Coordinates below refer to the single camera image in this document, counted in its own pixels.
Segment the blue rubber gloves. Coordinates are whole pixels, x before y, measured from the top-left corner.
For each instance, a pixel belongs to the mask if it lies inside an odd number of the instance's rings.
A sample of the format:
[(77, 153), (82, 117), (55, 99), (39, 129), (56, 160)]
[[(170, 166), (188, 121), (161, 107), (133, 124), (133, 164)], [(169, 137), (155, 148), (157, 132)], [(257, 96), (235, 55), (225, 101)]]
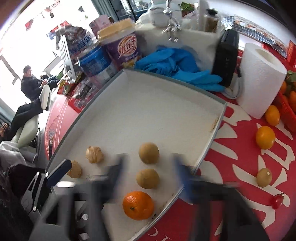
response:
[(207, 91), (222, 92), (225, 89), (220, 85), (222, 77), (209, 70), (200, 70), (194, 56), (180, 48), (158, 47), (157, 51), (138, 60), (134, 68), (174, 78)]

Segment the blue can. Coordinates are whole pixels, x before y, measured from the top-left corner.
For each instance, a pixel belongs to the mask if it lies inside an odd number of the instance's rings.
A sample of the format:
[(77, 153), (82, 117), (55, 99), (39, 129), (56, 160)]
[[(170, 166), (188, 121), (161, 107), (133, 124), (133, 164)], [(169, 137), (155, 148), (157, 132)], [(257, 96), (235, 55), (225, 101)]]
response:
[(78, 65), (87, 77), (105, 84), (117, 73), (117, 68), (103, 46), (94, 44), (77, 57)]

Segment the small brown longan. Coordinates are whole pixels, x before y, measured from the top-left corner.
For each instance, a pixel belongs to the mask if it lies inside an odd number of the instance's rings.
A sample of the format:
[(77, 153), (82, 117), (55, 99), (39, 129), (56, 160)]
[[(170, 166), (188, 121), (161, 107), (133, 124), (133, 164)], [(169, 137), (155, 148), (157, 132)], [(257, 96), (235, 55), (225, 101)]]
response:
[(273, 175), (268, 168), (262, 168), (257, 173), (256, 182), (259, 187), (266, 187), (272, 181)]

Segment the brown longan in tray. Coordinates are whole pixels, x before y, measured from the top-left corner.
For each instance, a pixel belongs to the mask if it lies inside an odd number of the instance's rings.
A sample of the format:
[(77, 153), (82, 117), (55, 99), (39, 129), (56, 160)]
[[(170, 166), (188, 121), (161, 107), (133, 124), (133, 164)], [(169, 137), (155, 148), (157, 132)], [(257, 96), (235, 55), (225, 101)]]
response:
[(143, 169), (137, 173), (136, 182), (144, 189), (155, 189), (160, 182), (160, 178), (156, 170)]

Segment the seated person dark clothes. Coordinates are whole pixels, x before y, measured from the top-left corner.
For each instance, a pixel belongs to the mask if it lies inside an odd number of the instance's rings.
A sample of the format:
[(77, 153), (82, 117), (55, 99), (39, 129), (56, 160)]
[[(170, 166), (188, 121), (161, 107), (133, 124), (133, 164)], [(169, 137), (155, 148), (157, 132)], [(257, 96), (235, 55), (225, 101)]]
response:
[(59, 79), (57, 76), (38, 79), (36, 76), (32, 75), (31, 67), (27, 65), (23, 69), (21, 91), (30, 101), (34, 101), (41, 94), (44, 85), (49, 85), (50, 90), (52, 90), (57, 88), (58, 82)]

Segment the red plastic fruit basket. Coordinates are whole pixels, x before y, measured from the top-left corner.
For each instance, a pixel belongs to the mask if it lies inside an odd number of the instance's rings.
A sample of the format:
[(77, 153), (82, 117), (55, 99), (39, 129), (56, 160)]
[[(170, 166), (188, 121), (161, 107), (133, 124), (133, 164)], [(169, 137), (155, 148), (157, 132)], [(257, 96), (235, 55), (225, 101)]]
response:
[(280, 119), (287, 126), (287, 128), (295, 133), (296, 131), (296, 116), (292, 108), (289, 106), (288, 101), (285, 99), (284, 95), (279, 92), (273, 104), (277, 107), (280, 112)]

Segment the brown longan fruit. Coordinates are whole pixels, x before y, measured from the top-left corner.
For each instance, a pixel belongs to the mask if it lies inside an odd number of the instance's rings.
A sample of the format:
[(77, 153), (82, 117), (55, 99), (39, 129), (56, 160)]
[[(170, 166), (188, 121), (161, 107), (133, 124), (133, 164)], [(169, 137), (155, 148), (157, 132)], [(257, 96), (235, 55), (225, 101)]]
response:
[(139, 148), (138, 155), (144, 163), (155, 164), (159, 160), (159, 149), (154, 143), (143, 143)]

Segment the mandarin in tray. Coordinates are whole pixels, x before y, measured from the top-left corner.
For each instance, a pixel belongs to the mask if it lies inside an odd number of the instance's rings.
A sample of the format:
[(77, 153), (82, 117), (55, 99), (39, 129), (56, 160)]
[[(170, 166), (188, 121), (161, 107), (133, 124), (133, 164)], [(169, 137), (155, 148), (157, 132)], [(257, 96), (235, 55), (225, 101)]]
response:
[(133, 191), (123, 198), (122, 209), (133, 220), (145, 220), (154, 213), (154, 201), (145, 192)]

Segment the small orange near roll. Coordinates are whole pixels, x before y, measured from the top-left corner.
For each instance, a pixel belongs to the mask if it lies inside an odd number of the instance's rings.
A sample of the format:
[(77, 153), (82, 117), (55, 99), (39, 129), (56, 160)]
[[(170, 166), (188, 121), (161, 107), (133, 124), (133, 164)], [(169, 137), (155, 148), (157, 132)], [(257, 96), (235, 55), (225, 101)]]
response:
[(280, 123), (280, 112), (278, 108), (274, 105), (269, 106), (264, 116), (267, 123), (271, 126), (276, 126)]

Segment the red round table mat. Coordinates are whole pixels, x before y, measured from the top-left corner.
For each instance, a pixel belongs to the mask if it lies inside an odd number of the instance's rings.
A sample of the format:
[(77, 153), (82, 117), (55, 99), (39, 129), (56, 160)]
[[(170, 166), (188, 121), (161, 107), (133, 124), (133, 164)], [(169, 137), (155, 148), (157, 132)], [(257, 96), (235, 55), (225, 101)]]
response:
[[(281, 240), (295, 219), (295, 134), (280, 123), (273, 128), (273, 147), (262, 150), (255, 135), (266, 125), (265, 119), (252, 118), (233, 101), (217, 97), (226, 102), (226, 110), (206, 156), (194, 171), (211, 182), (236, 184), (269, 238)], [(264, 188), (256, 182), (262, 168), (273, 175)], [(283, 204), (274, 210), (271, 198), (280, 193)], [(161, 219), (137, 240), (185, 240), (195, 210), (181, 192)]]

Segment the walnut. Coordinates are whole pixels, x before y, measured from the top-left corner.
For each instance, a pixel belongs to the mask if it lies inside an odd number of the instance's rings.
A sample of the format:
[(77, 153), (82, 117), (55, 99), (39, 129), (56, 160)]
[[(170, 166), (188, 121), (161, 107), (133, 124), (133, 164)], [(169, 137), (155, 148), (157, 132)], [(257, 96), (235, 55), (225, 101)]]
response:
[(104, 160), (104, 155), (100, 147), (97, 146), (89, 146), (86, 150), (85, 156), (91, 164), (100, 163)]
[(81, 175), (82, 175), (82, 168), (81, 168), (81, 166), (75, 160), (71, 160), (71, 164), (72, 164), (72, 167), (67, 172), (67, 175), (70, 176), (71, 178), (74, 178), (74, 179), (80, 178)]

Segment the white paper towel roll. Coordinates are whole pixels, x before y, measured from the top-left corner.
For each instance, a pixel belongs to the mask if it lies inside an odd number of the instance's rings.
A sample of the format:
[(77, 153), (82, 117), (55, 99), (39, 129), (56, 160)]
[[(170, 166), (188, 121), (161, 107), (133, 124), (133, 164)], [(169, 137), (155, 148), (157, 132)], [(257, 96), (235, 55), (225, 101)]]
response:
[(260, 119), (279, 92), (287, 69), (266, 49), (247, 43), (239, 70), (241, 80), (237, 103), (247, 114)]

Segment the grey white tray box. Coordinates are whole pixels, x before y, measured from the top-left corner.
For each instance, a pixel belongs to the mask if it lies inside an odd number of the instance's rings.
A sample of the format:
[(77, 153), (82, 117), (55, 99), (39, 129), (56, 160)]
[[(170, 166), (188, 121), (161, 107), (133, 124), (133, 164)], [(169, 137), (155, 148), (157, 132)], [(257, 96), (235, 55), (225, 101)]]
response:
[[(114, 165), (118, 154), (126, 154), (115, 196), (102, 212), (113, 240), (137, 240), (161, 219), (183, 190), (172, 154), (181, 154), (185, 164), (196, 170), (225, 110), (224, 100), (202, 89), (125, 69), (79, 114), (55, 149), (48, 170), (54, 170), (64, 159), (75, 160), (83, 170), (81, 180), (89, 180)], [(154, 213), (149, 219), (136, 221), (125, 215), (122, 201), (127, 193), (140, 190), (136, 175), (147, 165), (139, 158), (138, 150), (148, 142), (159, 149), (159, 161), (152, 168), (160, 183), (147, 191), (154, 201)], [(102, 162), (89, 163), (85, 156), (89, 146), (100, 147)]]

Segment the purple milk tea cup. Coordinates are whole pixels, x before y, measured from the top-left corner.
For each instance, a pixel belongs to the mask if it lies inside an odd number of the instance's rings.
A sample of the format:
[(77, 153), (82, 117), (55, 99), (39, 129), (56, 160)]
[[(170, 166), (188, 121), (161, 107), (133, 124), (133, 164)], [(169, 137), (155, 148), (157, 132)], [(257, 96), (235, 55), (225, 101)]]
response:
[(130, 18), (112, 23), (98, 31), (97, 38), (118, 70), (132, 68), (142, 58), (135, 34), (135, 24)]

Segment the red cherry tomato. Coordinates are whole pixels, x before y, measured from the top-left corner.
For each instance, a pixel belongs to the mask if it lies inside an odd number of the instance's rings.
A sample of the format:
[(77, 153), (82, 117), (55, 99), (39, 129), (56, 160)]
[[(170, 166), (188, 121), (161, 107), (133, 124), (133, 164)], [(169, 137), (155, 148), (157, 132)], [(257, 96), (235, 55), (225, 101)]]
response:
[(284, 195), (282, 193), (275, 195), (271, 198), (271, 208), (277, 210), (283, 204)]

